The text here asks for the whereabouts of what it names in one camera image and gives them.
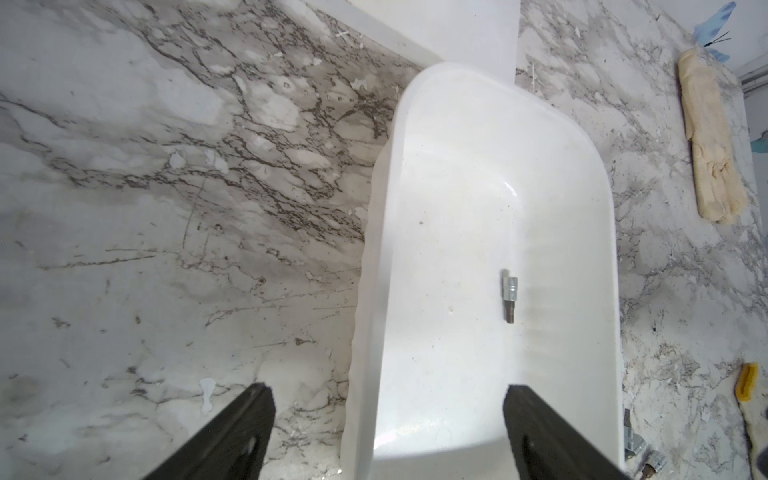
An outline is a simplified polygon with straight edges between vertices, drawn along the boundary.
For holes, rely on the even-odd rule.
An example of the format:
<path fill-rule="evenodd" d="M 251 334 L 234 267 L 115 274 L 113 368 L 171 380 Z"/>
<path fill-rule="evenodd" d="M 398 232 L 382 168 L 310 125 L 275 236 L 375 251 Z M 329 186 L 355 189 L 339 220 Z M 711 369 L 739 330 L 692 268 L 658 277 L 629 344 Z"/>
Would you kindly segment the white plastic storage box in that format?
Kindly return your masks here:
<path fill-rule="evenodd" d="M 442 63 L 406 88 L 371 186 L 343 477 L 516 478 L 516 384 L 622 465 L 614 205 L 587 133 Z M 503 270 L 518 278 L 513 324 Z"/>

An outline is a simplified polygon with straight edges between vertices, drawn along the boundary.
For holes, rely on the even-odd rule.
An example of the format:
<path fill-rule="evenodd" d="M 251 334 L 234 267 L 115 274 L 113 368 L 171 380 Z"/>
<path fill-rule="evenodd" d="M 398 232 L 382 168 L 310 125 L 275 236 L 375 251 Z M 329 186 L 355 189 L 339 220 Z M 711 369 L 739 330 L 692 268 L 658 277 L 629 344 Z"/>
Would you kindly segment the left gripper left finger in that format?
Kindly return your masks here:
<path fill-rule="evenodd" d="M 145 479 L 257 479 L 275 415 L 271 388 L 254 383 Z"/>

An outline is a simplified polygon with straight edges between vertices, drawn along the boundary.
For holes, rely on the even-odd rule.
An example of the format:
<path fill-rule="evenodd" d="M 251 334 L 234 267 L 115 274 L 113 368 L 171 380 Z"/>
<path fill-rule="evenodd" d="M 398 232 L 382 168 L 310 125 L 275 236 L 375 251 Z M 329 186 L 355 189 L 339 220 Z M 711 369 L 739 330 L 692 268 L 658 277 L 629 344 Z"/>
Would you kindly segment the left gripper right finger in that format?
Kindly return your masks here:
<path fill-rule="evenodd" d="M 527 385 L 508 387 L 503 416 L 522 479 L 626 477 Z"/>

